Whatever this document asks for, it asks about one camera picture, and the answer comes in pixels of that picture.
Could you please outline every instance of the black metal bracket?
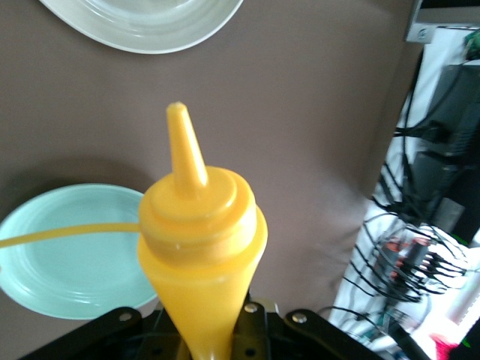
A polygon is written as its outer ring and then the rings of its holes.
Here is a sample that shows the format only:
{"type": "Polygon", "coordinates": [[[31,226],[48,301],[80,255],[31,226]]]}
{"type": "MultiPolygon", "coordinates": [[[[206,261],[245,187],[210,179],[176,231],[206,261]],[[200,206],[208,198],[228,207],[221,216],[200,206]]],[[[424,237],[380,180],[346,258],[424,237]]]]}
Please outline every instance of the black metal bracket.
{"type": "MultiPolygon", "coordinates": [[[[120,307],[21,360],[191,360],[188,348],[165,310],[142,319],[120,307]]],[[[310,310],[281,319],[258,302],[246,301],[233,332],[231,360],[380,360],[310,310]]]]}

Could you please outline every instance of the plastic bottle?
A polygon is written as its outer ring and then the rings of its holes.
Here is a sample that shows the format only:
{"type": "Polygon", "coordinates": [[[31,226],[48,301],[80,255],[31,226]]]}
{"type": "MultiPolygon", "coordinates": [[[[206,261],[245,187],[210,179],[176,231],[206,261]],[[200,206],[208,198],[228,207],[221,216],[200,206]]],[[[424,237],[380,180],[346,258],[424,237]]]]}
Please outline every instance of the plastic bottle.
{"type": "Polygon", "coordinates": [[[140,203],[139,262],[193,360],[226,360],[267,226],[240,175],[205,166],[187,107],[166,115],[173,171],[140,203]]]}

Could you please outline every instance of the plate rim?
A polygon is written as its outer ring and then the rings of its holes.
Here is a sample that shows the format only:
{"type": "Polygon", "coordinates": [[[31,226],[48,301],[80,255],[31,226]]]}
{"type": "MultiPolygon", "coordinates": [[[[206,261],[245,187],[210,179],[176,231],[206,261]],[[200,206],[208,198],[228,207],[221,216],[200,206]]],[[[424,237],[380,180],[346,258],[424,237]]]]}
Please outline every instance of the plate rim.
{"type": "MultiPolygon", "coordinates": [[[[232,4],[231,10],[224,14],[224,18],[216,23],[216,25],[209,31],[207,31],[205,34],[200,34],[198,38],[192,41],[186,41],[182,45],[178,46],[152,46],[151,49],[145,49],[141,48],[140,46],[135,47],[135,46],[127,46],[121,43],[118,43],[117,41],[114,41],[113,39],[107,39],[102,34],[98,34],[97,31],[92,31],[92,28],[88,28],[88,26],[82,26],[79,25],[75,19],[72,16],[69,16],[63,8],[65,6],[59,6],[60,3],[63,3],[64,5],[66,3],[69,3],[70,5],[74,5],[75,3],[79,4],[78,0],[39,0],[48,10],[50,10],[52,13],[54,13],[59,19],[61,19],[64,23],[68,24],[71,28],[77,30],[81,34],[99,42],[104,45],[107,45],[108,47],[112,47],[118,50],[126,51],[129,53],[139,53],[139,54],[146,54],[146,55],[159,55],[159,54],[167,54],[167,53],[176,53],[178,51],[186,50],[188,48],[194,47],[197,44],[202,43],[203,41],[207,40],[211,36],[213,36],[215,33],[217,33],[220,29],[222,29],[225,24],[228,23],[228,21],[235,15],[237,10],[240,8],[240,6],[243,3],[243,0],[228,0],[232,4]]],[[[102,22],[103,24],[110,24],[109,21],[106,21],[102,16],[99,14],[95,13],[92,9],[88,12],[88,14],[91,15],[91,19],[96,19],[100,20],[103,19],[102,22]]],[[[114,31],[117,33],[117,35],[122,35],[121,31],[114,31]]]]}
{"type": "MultiPolygon", "coordinates": [[[[34,196],[31,199],[25,201],[23,204],[17,206],[5,219],[0,221],[0,232],[2,231],[2,228],[4,227],[4,224],[6,224],[9,221],[9,219],[12,218],[13,215],[18,214],[18,212],[21,212],[25,207],[32,206],[32,203],[37,202],[39,200],[39,198],[40,198],[40,201],[42,201],[42,200],[45,201],[44,200],[45,197],[48,197],[48,196],[51,196],[51,195],[54,195],[54,194],[58,194],[62,191],[74,191],[74,190],[81,191],[85,188],[89,188],[91,190],[107,190],[107,191],[114,190],[115,192],[121,192],[123,194],[138,196],[140,199],[143,196],[143,194],[141,192],[137,191],[137,190],[130,189],[128,187],[123,187],[123,186],[120,186],[120,185],[115,185],[115,184],[84,183],[84,184],[72,184],[72,185],[67,185],[67,186],[63,186],[63,187],[58,187],[56,189],[49,190],[49,191],[46,191],[44,193],[38,194],[37,196],[34,196]]],[[[8,251],[8,250],[9,250],[9,248],[0,249],[0,251],[8,251]]],[[[15,281],[18,281],[18,279],[16,279],[14,276],[12,277],[11,275],[7,275],[6,278],[7,279],[10,278],[8,283],[13,283],[15,281]]],[[[94,319],[94,318],[104,314],[107,311],[106,309],[104,309],[102,307],[103,310],[98,311],[98,312],[95,312],[93,310],[91,312],[88,312],[86,315],[72,316],[72,313],[68,313],[68,311],[61,312],[61,311],[58,311],[58,309],[57,310],[47,310],[44,306],[46,304],[46,300],[43,300],[43,301],[40,302],[41,306],[35,307],[35,304],[32,303],[31,301],[24,301],[24,298],[21,297],[21,296],[18,296],[18,294],[16,292],[10,291],[11,286],[5,286],[5,284],[6,284],[5,280],[3,280],[2,283],[3,284],[0,284],[0,290],[3,293],[5,293],[12,301],[16,302],[18,305],[20,305],[20,306],[22,306],[26,309],[29,309],[30,311],[34,311],[37,314],[42,314],[42,315],[46,315],[46,316],[49,316],[49,317],[55,317],[55,318],[67,319],[67,320],[91,320],[91,319],[94,319]]],[[[142,306],[148,304],[149,302],[151,302],[152,300],[154,300],[156,298],[157,298],[157,294],[155,293],[155,291],[153,290],[153,287],[152,287],[152,292],[151,292],[150,296],[145,297],[140,302],[136,302],[135,304],[130,304],[128,306],[131,306],[131,307],[134,307],[134,308],[141,308],[142,306]]]]}

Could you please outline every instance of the plate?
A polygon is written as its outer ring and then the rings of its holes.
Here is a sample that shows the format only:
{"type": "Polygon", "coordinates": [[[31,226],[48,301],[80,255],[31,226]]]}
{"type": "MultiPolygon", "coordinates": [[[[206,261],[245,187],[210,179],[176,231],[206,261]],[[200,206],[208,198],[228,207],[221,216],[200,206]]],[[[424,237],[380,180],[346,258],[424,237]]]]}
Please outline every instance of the plate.
{"type": "MultiPolygon", "coordinates": [[[[82,224],[138,222],[142,194],[126,187],[79,184],[29,200],[0,224],[12,236],[82,224]]],[[[0,249],[0,287],[15,302],[63,319],[94,319],[138,308],[155,291],[137,259],[138,234],[105,232],[0,249]]]]}
{"type": "Polygon", "coordinates": [[[132,53],[187,49],[210,38],[243,0],[40,0],[90,38],[132,53]]]}

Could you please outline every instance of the mint green plate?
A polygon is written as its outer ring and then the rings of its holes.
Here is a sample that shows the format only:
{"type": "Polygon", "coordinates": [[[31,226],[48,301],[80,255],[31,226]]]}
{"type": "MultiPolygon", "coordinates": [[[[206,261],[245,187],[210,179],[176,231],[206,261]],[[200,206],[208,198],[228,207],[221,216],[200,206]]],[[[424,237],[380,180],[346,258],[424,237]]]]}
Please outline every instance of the mint green plate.
{"type": "MultiPolygon", "coordinates": [[[[0,241],[81,224],[138,222],[142,194],[107,184],[79,184],[43,193],[0,224],[0,241]]],[[[0,249],[0,287],[40,314],[93,319],[114,308],[138,308],[155,291],[137,259],[138,234],[105,232],[0,249]]]]}

